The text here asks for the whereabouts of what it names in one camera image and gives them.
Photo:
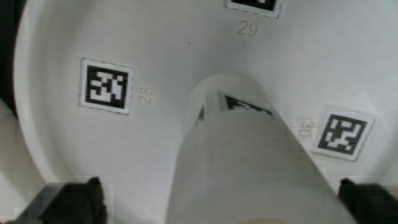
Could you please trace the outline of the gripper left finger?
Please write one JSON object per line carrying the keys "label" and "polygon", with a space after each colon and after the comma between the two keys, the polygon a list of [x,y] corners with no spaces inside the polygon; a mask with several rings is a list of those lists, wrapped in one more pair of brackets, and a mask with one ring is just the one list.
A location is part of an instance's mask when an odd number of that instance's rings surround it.
{"label": "gripper left finger", "polygon": [[48,184],[14,219],[14,224],[106,224],[101,181]]}

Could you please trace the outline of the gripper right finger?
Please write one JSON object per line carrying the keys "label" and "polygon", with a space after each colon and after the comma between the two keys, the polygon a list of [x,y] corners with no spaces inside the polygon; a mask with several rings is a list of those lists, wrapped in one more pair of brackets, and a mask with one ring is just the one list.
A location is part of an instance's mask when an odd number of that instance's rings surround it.
{"label": "gripper right finger", "polygon": [[337,197],[357,224],[398,224],[398,199],[375,184],[341,180]]}

